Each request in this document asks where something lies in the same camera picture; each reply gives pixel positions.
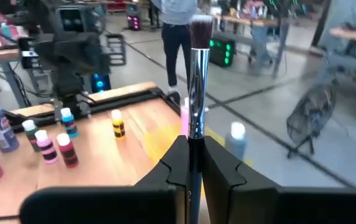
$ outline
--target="concrete floor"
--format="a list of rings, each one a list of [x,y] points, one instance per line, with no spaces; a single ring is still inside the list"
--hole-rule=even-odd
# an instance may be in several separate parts
[[[125,17],[111,16],[108,30],[121,32]],[[314,27],[292,27],[288,44],[307,48]],[[161,34],[149,31],[123,31],[128,43],[128,63],[113,67],[112,88],[152,81],[164,91],[167,77],[164,68]],[[185,93],[185,67],[179,52],[177,74],[179,90]],[[210,64],[208,69],[207,125],[224,136],[230,123],[241,121],[248,132],[246,158],[253,168],[285,186],[356,187],[356,84],[340,81],[337,106],[333,118],[314,141],[316,154],[311,156],[307,146],[299,156],[287,160],[287,146],[294,146],[286,130],[286,118],[302,94],[313,84],[321,60],[307,55],[286,52],[278,75],[272,77],[266,69],[252,75],[245,55],[235,56],[228,69]],[[18,74],[30,86],[25,71]],[[0,80],[0,106],[6,110],[17,108],[7,83]]]

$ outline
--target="black fan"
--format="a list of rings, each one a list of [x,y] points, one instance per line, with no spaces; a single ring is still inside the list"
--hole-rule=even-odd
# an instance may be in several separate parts
[[[290,150],[288,158],[293,152],[309,142],[311,154],[314,153],[312,140],[317,138],[330,117],[335,106],[335,90],[331,85],[316,85],[300,99],[297,106],[286,120],[288,134],[297,144]]]

